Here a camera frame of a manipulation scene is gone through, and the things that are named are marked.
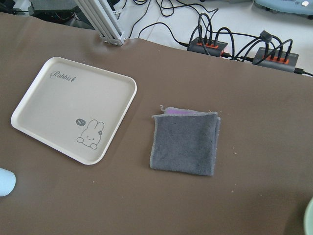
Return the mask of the blue teach pendant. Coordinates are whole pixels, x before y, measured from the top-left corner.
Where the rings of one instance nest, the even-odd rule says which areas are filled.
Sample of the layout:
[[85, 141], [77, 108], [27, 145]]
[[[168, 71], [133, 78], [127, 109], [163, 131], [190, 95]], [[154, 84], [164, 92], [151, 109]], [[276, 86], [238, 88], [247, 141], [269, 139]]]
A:
[[254, 3], [268, 10], [313, 17], [312, 0], [255, 0]]

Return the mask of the grey folded cloth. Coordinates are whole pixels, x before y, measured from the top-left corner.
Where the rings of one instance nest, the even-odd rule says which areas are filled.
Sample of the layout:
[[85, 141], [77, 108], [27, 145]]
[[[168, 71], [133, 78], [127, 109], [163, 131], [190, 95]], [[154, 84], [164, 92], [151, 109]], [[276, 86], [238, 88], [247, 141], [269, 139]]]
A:
[[153, 115], [155, 131], [150, 168], [214, 175], [221, 119], [217, 112], [174, 107]]

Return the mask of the aluminium frame post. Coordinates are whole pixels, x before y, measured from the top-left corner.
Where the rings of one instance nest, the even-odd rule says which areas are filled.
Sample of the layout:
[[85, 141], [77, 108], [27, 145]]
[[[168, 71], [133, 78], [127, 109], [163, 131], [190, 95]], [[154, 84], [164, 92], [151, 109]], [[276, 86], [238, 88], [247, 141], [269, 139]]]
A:
[[122, 46], [125, 43], [128, 37], [106, 0], [75, 2], [104, 43], [114, 46]]

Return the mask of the black usb hub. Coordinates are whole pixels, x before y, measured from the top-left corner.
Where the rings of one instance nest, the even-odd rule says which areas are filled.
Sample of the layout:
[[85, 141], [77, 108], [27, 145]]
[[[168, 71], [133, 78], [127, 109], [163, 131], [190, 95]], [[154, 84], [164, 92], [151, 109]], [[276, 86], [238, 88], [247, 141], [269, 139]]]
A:
[[201, 54], [208, 54], [215, 57], [221, 57], [222, 53], [224, 52], [224, 49], [227, 47], [228, 43], [217, 41], [217, 44], [205, 44], [206, 50], [208, 53], [205, 52], [204, 47], [197, 37], [196, 39], [193, 39], [191, 43], [189, 44], [187, 51], [201, 53]]
[[273, 56], [270, 55], [258, 64], [258, 62], [264, 58], [265, 50], [265, 47], [260, 47], [258, 49], [254, 59], [252, 60], [252, 64], [281, 71], [294, 72], [299, 57], [298, 54], [289, 53], [287, 59], [285, 59], [286, 52], [283, 51], [281, 57], [278, 58], [279, 51], [276, 51]]

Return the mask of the green ceramic bowl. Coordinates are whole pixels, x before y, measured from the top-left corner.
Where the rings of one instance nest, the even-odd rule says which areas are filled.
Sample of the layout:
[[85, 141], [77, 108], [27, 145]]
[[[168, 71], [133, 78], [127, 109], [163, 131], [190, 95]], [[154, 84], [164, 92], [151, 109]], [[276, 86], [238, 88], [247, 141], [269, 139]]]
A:
[[313, 235], [313, 198], [306, 206], [303, 219], [303, 228], [305, 235]]

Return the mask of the cream rabbit tray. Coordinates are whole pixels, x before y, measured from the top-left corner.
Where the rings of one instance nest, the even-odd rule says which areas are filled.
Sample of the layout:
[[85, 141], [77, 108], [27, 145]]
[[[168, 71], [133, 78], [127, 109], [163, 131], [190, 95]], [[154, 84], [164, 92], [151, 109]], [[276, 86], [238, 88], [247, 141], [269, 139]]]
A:
[[11, 124], [72, 159], [93, 165], [107, 152], [136, 91], [131, 77], [53, 57], [31, 83]]

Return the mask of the light blue plastic cup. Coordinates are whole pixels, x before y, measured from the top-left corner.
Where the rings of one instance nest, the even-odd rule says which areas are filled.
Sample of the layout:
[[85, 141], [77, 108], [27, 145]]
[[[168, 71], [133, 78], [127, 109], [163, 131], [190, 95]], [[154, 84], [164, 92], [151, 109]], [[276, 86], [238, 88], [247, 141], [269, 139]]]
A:
[[16, 176], [13, 172], [0, 169], [0, 196], [7, 196], [12, 192], [16, 184]]

